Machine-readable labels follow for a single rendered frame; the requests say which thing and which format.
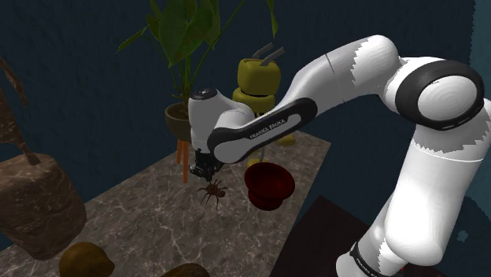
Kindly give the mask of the brown toy spider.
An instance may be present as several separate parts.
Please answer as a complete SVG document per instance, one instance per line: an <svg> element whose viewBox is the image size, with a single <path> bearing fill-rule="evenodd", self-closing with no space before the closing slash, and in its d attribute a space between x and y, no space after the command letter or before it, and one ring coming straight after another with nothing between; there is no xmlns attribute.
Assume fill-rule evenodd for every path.
<svg viewBox="0 0 491 277"><path fill-rule="evenodd" d="M205 197L207 198L206 202L209 202L211 197L216 198L216 204L219 204L221 198L226 195L227 187L222 187L220 184L221 180L209 181L209 184L206 187L201 187L198 191L203 190L205 192L203 198L201 199L201 203L204 201Z"/></svg>

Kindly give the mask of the dark red bowl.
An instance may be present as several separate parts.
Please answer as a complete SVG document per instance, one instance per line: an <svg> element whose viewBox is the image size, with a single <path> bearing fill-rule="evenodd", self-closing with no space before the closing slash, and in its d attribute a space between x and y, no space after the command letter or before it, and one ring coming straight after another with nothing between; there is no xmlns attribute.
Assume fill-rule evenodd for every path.
<svg viewBox="0 0 491 277"><path fill-rule="evenodd" d="M282 166L270 162L248 167L244 181L250 202L264 211L279 208L295 190L293 176Z"/></svg>

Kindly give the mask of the yellow figure with grey antennae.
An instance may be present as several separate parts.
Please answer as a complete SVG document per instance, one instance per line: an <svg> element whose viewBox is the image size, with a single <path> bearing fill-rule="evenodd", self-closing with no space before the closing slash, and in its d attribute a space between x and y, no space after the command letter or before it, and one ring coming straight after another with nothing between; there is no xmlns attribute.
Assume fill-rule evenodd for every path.
<svg viewBox="0 0 491 277"><path fill-rule="evenodd" d="M270 42L256 51L252 57L242 59L238 64L238 88L232 94L232 100L246 104L259 117L275 107L275 94L279 89L281 70L275 59L285 53L283 47L268 54L273 48Z"/></svg>

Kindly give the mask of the brown rounded object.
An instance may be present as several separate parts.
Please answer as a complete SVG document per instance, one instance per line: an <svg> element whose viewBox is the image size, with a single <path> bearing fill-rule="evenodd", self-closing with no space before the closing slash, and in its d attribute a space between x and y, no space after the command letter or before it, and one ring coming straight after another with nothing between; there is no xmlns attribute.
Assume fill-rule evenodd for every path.
<svg viewBox="0 0 491 277"><path fill-rule="evenodd" d="M187 263L167 271L161 277L210 277L210 274L200 264Z"/></svg>

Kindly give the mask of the potted plant on orange stand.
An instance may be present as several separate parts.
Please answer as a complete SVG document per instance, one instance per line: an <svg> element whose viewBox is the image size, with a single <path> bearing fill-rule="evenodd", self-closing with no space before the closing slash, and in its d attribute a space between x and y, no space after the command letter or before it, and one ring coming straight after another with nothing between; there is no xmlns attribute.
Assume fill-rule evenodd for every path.
<svg viewBox="0 0 491 277"><path fill-rule="evenodd" d="M166 0L160 8L156 0L149 0L152 13L146 16L146 26L122 42L121 51L135 40L148 40L168 67L176 66L178 77L172 77L179 101L165 109L169 131L178 139L176 162L183 166L183 182L187 182L190 152L190 121L188 103L194 80L199 72L191 70L191 54L203 43L215 47L227 25L220 23L219 0Z"/></svg>

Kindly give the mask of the dark robot stand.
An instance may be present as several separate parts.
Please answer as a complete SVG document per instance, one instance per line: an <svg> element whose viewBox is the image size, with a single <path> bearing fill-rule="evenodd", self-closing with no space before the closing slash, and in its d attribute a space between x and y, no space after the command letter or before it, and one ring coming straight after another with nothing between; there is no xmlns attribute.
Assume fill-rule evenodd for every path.
<svg viewBox="0 0 491 277"><path fill-rule="evenodd" d="M289 233L269 277L338 277L335 262L368 225L319 196Z"/></svg>

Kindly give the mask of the ochre rounded object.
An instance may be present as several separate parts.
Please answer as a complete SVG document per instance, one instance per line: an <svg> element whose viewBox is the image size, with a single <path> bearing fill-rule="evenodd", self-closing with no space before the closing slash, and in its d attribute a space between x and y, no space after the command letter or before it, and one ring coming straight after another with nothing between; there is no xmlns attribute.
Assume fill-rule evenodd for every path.
<svg viewBox="0 0 491 277"><path fill-rule="evenodd" d="M91 242L70 246L59 261L60 277L110 277L114 269L106 252Z"/></svg>

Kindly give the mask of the brown marbled figure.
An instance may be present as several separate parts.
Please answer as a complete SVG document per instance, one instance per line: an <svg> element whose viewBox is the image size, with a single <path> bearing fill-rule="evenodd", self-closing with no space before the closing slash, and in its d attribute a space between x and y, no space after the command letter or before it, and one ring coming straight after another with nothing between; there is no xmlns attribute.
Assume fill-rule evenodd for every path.
<svg viewBox="0 0 491 277"><path fill-rule="evenodd" d="M83 229L84 203L53 157L29 149L2 89L0 143L22 151L0 162L0 231L32 258L49 260Z"/></svg>

